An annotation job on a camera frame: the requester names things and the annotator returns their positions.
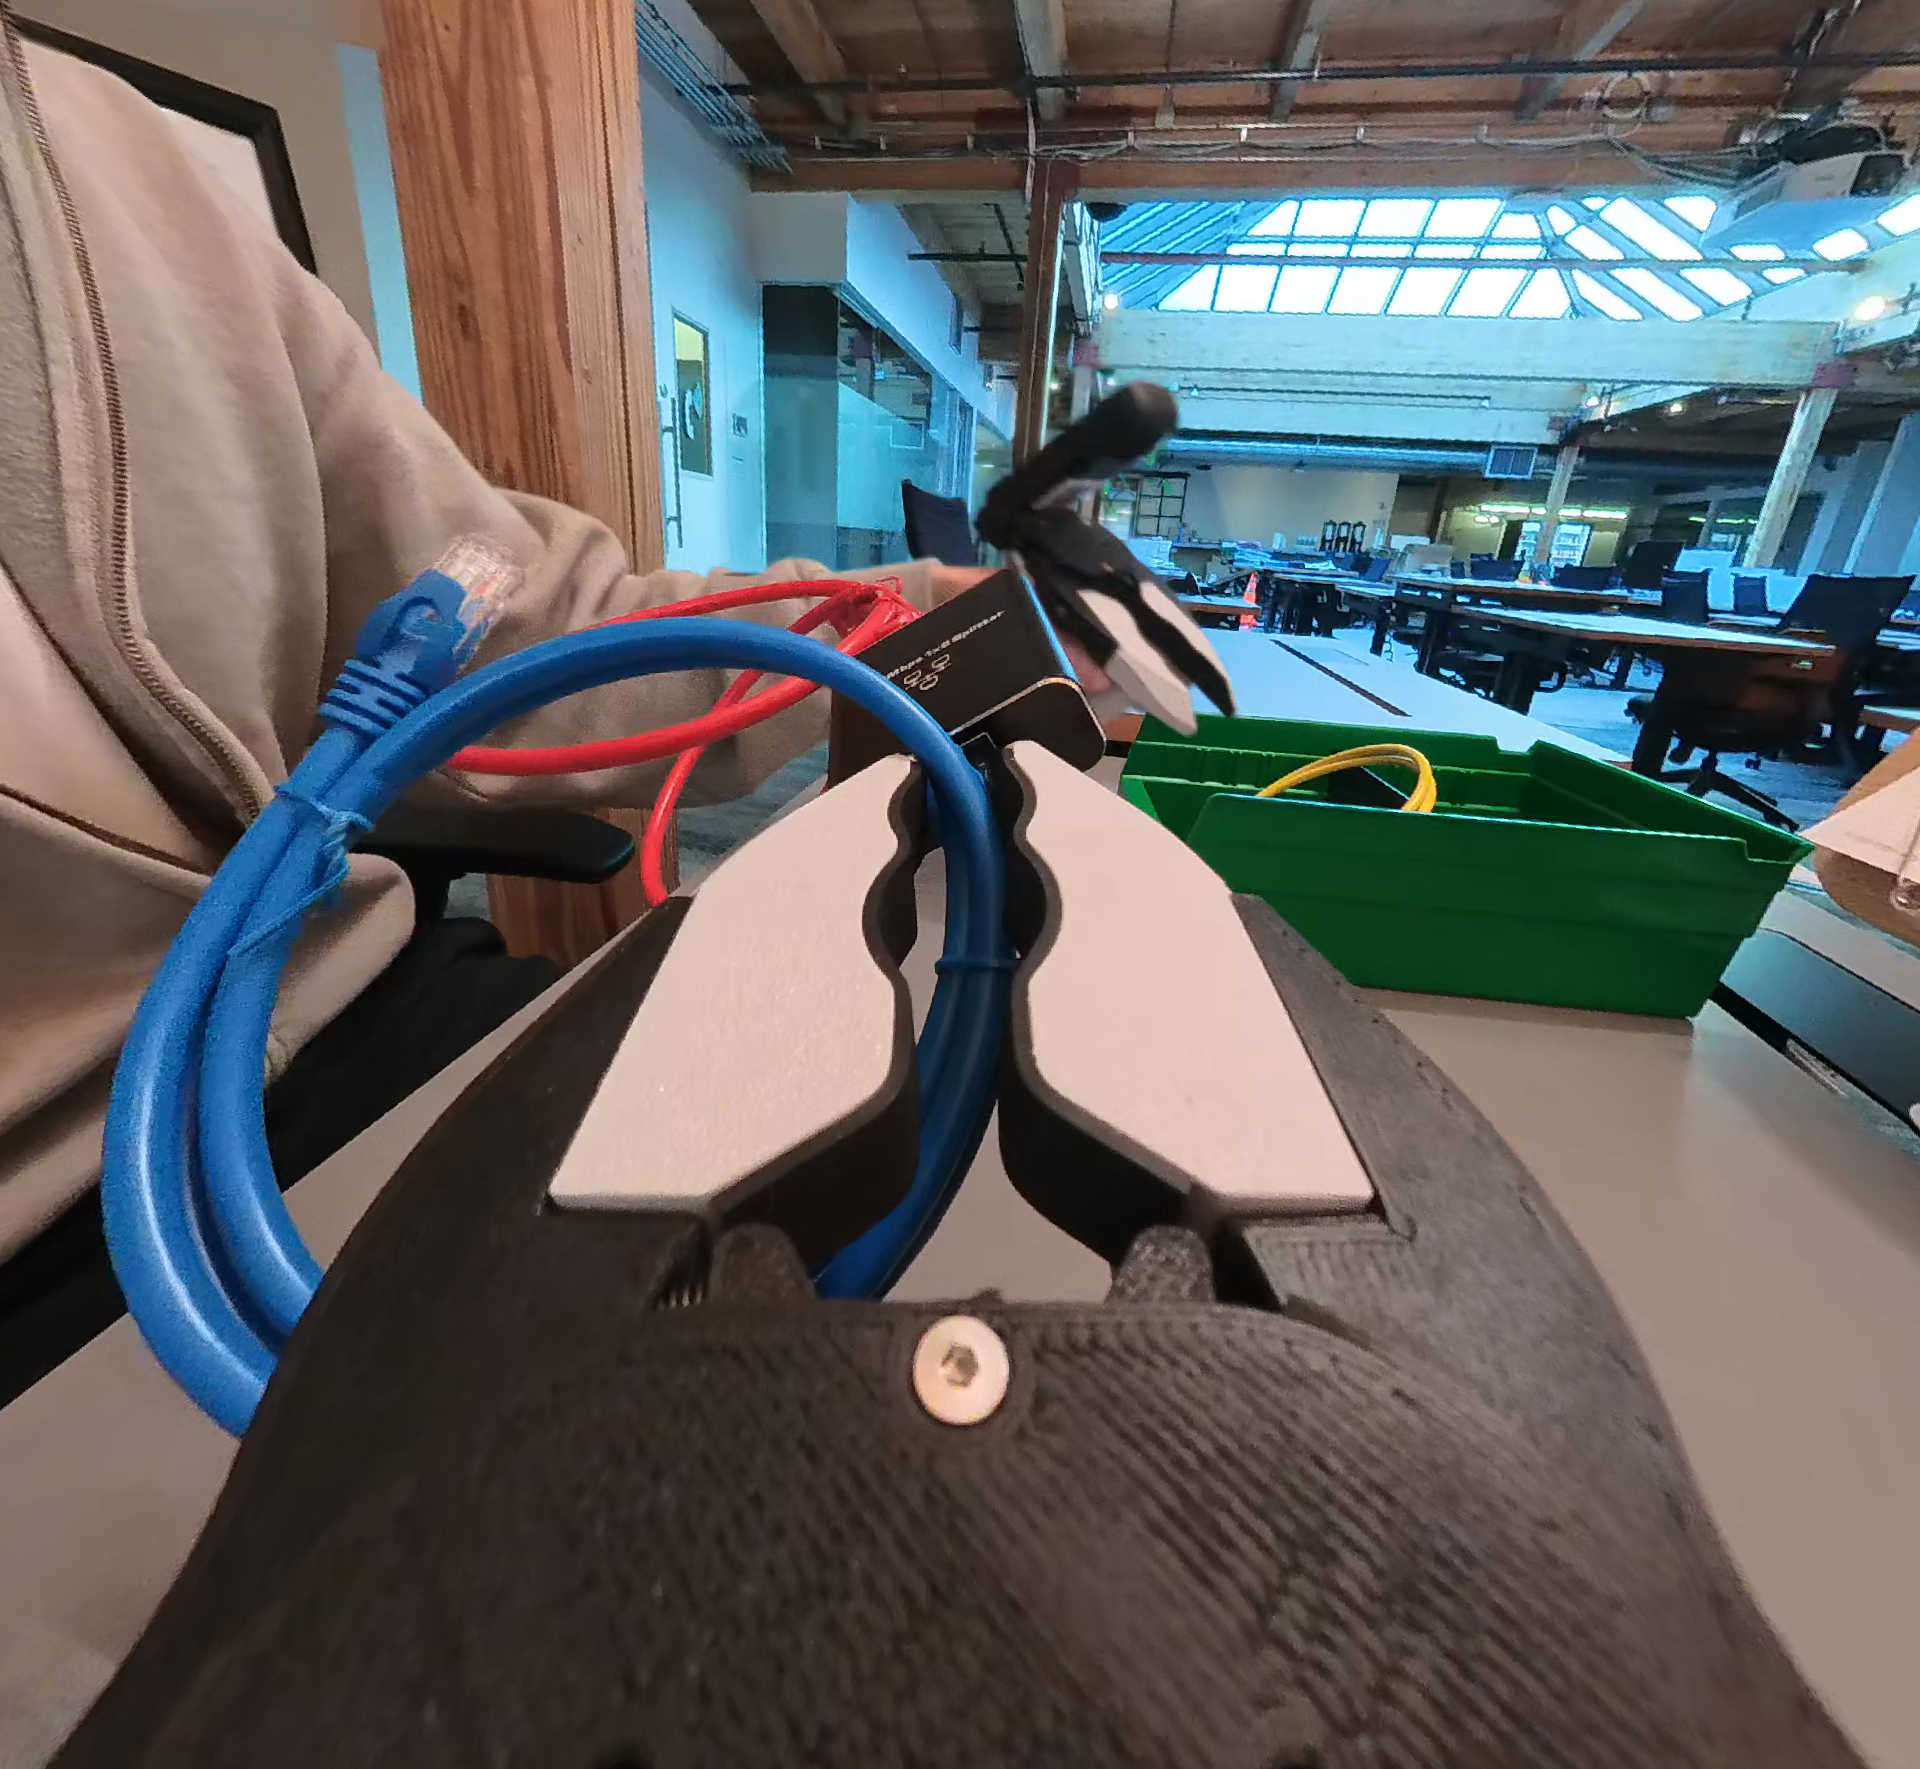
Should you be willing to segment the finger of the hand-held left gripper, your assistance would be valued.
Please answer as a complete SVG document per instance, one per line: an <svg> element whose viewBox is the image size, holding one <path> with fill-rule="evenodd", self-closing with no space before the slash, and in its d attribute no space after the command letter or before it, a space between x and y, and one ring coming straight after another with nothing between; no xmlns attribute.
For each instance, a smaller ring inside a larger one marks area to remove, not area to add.
<svg viewBox="0 0 1920 1769"><path fill-rule="evenodd" d="M1197 731L1193 692L1205 686L1205 632L1163 585L1122 593L1077 589L1071 626L1123 700L1176 736Z"/></svg>

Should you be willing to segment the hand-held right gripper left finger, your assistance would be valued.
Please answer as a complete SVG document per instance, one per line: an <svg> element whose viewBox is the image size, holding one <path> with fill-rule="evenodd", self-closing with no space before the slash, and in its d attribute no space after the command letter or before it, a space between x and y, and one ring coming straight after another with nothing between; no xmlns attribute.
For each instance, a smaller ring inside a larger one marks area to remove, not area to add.
<svg viewBox="0 0 1920 1769"><path fill-rule="evenodd" d="M888 755L708 877L550 1179L555 1206L781 1230L817 1268L903 1200L923 809L919 764Z"/></svg>

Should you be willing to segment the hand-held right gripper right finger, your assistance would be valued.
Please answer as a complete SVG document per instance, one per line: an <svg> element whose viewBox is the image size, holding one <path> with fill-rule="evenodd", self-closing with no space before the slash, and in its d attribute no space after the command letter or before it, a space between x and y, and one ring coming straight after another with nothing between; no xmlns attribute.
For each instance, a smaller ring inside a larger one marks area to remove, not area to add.
<svg viewBox="0 0 1920 1769"><path fill-rule="evenodd" d="M1021 1198L1110 1266L1145 1230L1215 1245L1373 1214L1236 892L1040 743L1013 744L1002 775L1017 967L996 1116Z"/></svg>

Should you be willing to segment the black ethernet splitter box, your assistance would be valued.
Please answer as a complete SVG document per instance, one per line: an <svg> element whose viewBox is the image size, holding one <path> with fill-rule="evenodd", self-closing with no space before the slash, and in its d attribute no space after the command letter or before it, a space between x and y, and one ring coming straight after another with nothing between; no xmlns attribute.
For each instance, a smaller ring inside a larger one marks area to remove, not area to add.
<svg viewBox="0 0 1920 1769"><path fill-rule="evenodd" d="M1106 755L1105 725L1015 568L989 573L859 659L969 752L1038 743L1079 771Z"/></svg>

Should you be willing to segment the green plastic bin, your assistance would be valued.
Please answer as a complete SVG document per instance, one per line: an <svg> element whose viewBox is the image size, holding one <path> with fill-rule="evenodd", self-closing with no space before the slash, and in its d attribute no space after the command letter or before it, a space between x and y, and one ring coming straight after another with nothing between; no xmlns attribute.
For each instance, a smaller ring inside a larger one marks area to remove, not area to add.
<svg viewBox="0 0 1920 1769"><path fill-rule="evenodd" d="M1148 721L1122 794L1349 982L1689 1019L1813 846L1560 748Z"/></svg>

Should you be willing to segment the person's left forearm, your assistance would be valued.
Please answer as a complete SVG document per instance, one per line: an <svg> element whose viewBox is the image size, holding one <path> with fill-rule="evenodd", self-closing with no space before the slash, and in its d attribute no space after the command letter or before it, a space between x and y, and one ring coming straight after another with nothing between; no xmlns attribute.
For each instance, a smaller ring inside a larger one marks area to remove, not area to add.
<svg viewBox="0 0 1920 1769"><path fill-rule="evenodd" d="M521 571L521 585L503 620L487 632L479 661L693 596L821 573L815 563L785 560L777 563L778 573L760 576L636 574L614 534L587 513L487 483L423 406L375 364L351 322L329 345L326 361L317 350L297 368L326 545L323 633L310 656L317 702L343 671L374 608L462 539L492 542ZM510 748L583 746L682 725L706 716L727 680L725 671L693 671L602 686L520 719L506 743ZM827 727L827 694L812 694L769 724L725 736L698 762L687 800L712 806L750 794L787 762L821 746ZM456 776L451 786L523 806L649 807L662 776L659 761L580 776Z"/></svg>

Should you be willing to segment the wood-edged office table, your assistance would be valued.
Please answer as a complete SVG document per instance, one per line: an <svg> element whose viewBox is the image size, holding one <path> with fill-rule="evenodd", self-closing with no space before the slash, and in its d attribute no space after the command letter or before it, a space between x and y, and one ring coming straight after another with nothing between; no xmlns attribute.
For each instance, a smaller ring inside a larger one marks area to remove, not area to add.
<svg viewBox="0 0 1920 1769"><path fill-rule="evenodd" d="M1517 713L1571 648L1627 650L1662 667L1644 706L1631 771L1704 794L1734 784L1725 762L1787 759L1835 724L1836 697L1850 672L1848 653L1819 639L1777 630L1717 630L1621 615L1567 618L1506 609L1500 620L1476 615L1494 632L1499 674L1494 702Z"/></svg>
<svg viewBox="0 0 1920 1769"><path fill-rule="evenodd" d="M1346 725L1355 727L1361 743L1406 746L1432 736L1472 737L1512 755L1560 748L1631 768L1625 752L1600 748L1410 667L1349 653L1326 639L1257 630L1208 630L1205 636L1236 692L1237 724Z"/></svg>

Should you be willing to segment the wooden support pillar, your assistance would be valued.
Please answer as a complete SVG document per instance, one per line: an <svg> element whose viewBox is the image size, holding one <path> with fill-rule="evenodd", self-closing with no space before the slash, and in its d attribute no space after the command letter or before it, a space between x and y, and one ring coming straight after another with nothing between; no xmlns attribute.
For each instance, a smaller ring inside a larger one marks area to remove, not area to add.
<svg viewBox="0 0 1920 1769"><path fill-rule="evenodd" d="M423 398L490 481L665 560L636 0L378 0Z"/></svg>

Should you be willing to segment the wooden instruction board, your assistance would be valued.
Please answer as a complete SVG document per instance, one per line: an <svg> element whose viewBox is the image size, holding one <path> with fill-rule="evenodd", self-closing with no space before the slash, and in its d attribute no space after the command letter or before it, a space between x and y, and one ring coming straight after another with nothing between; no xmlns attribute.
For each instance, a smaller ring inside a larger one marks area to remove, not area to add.
<svg viewBox="0 0 1920 1769"><path fill-rule="evenodd" d="M1850 797L1868 794L1878 786L1878 782L1897 776L1911 766L1919 768L1916 731L1907 734L1900 748L1888 752L1868 775L1864 775L1859 782L1854 782L1850 791L1839 800L1836 807ZM1919 946L1919 895L1916 908L1897 908L1890 899L1888 879L1879 877L1876 870L1859 867L1856 863L1828 857L1817 853L1814 848L1813 869L1823 889L1848 915L1859 918L1861 921L1901 941L1907 941L1914 947Z"/></svg>

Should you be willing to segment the ceiling projector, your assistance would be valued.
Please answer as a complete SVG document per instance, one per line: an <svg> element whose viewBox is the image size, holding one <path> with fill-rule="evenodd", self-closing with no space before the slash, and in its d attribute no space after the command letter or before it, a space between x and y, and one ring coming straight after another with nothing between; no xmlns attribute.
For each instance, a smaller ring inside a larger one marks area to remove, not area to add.
<svg viewBox="0 0 1920 1769"><path fill-rule="evenodd" d="M1868 237L1911 185L1911 164L1900 150L1779 162L1715 197L1699 248L1709 261L1731 261L1746 250L1819 255L1823 241L1844 231Z"/></svg>

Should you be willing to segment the black framed wall poster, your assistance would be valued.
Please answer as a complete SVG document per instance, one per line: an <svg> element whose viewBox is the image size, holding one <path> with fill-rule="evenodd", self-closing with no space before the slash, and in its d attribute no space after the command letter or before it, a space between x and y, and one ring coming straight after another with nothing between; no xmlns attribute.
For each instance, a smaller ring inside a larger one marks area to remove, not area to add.
<svg viewBox="0 0 1920 1769"><path fill-rule="evenodd" d="M229 196L270 218L277 241L304 270L320 271L292 154L272 104L32 19L18 19L16 27L26 40L108 71L154 103Z"/></svg>

